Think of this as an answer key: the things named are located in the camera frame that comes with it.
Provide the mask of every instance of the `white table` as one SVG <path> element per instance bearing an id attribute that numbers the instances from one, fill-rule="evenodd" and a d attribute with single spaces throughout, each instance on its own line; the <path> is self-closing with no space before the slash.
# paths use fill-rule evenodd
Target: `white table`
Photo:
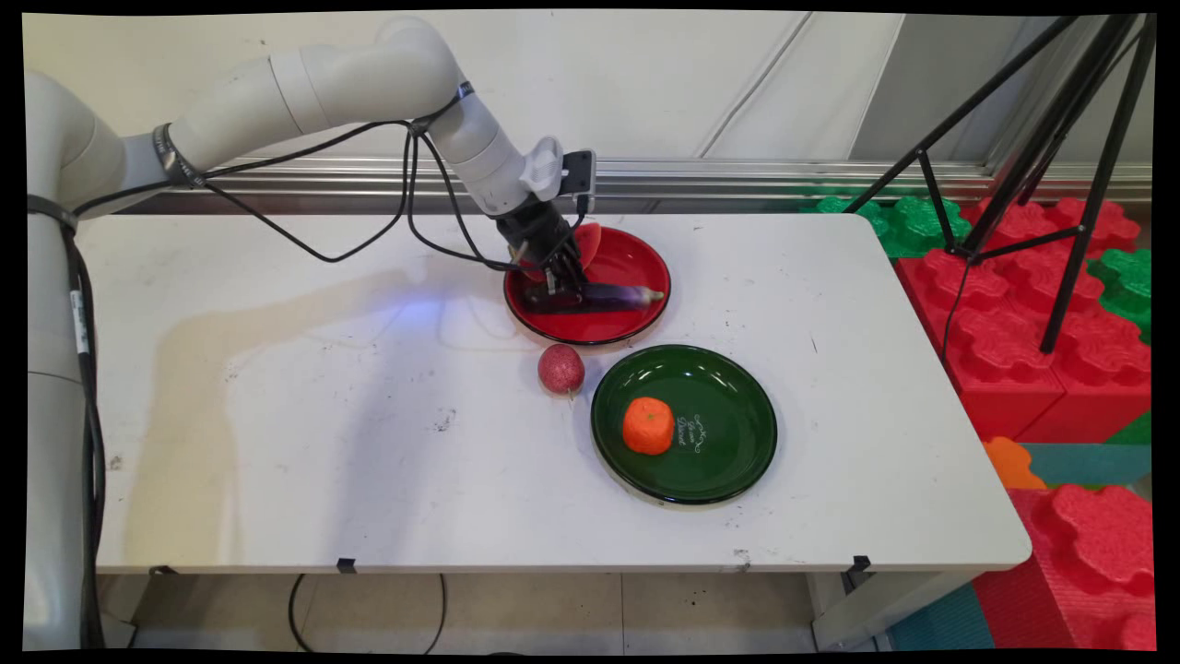
<path id="1" fill-rule="evenodd" d="M 385 222 L 276 221 L 333 254 Z M 415 221 L 466 248 L 452 217 Z M 828 573 L 814 629 L 840 647 L 1029 557 L 865 219 L 592 221 L 655 246 L 673 291 L 642 336 L 582 351 L 573 401 L 540 390 L 548 342 L 505 308 L 500 274 L 405 228 L 326 264 L 245 216 L 84 224 L 110 468 L 99 571 Z M 778 453 L 738 499 L 660 505 L 595 451 L 598 380 L 664 343 L 733 359 L 774 405 Z M 845 598 L 832 573 L 854 555 L 886 574 Z"/>

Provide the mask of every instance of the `red radish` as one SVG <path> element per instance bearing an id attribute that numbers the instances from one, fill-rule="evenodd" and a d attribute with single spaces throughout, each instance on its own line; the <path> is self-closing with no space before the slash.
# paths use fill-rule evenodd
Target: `red radish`
<path id="1" fill-rule="evenodd" d="M 549 392 L 572 396 L 582 387 L 586 369 L 577 351 L 565 344 L 553 344 L 540 354 L 537 374 Z"/>
<path id="2" fill-rule="evenodd" d="M 602 225 L 597 223 L 583 223 L 582 225 L 573 229 L 573 242 L 578 245 L 578 251 L 582 254 L 582 269 L 590 267 L 590 261 L 598 252 L 598 244 L 602 243 Z M 526 259 L 520 261 L 522 267 L 532 267 Z M 525 276 L 533 281 L 544 281 L 545 272 L 540 270 L 526 271 Z"/>

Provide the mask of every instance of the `red plate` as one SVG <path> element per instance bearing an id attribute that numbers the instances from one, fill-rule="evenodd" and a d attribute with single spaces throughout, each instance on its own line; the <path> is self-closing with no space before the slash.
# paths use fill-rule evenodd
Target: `red plate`
<path id="1" fill-rule="evenodd" d="M 637 335 L 660 317 L 671 295 L 671 275 L 660 254 L 635 235 L 614 228 L 602 229 L 598 254 L 585 272 L 590 281 L 647 285 L 662 290 L 664 297 L 643 310 L 531 313 L 523 304 L 524 289 L 533 282 L 519 271 L 510 271 L 504 275 L 504 298 L 517 320 L 542 337 L 563 344 L 594 347 Z"/>

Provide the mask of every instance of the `robotic arm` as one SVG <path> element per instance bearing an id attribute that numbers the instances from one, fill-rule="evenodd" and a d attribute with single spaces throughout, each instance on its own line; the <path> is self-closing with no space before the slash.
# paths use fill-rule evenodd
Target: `robotic arm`
<path id="1" fill-rule="evenodd" d="M 83 342 L 74 338 L 71 317 L 59 229 L 71 216 L 65 210 L 135 186 L 192 182 L 194 175 L 236 156 L 296 136 L 349 123 L 409 118 L 419 118 L 415 130 L 428 130 L 519 257 L 545 270 L 546 282 L 527 296 L 531 303 L 550 305 L 549 310 L 634 308 L 612 298 L 616 292 L 610 289 L 617 287 L 588 283 L 577 246 L 566 241 L 570 225 L 552 204 L 562 185 L 560 145 L 544 138 L 527 156 L 518 152 L 473 93 L 442 38 L 421 20 L 394 20 L 368 46 L 307 46 L 245 63 L 171 125 L 129 138 L 117 137 L 52 79 L 26 72 L 31 209 L 26 650 L 77 647 L 80 633 L 87 550 L 79 527 L 85 461 L 78 446 L 84 420 L 78 366 Z M 585 199 L 592 193 L 592 158 L 585 179 L 591 184 L 577 191 Z M 152 193 L 110 200 L 84 217 L 116 211 Z M 34 208 L 34 197 L 40 209 Z"/>

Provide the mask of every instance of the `orange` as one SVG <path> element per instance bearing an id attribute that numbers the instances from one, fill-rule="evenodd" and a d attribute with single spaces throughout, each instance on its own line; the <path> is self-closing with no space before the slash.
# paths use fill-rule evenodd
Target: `orange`
<path id="1" fill-rule="evenodd" d="M 623 415 L 623 442 L 640 454 L 657 455 L 671 447 L 676 419 L 668 405 L 651 397 L 640 397 Z"/>

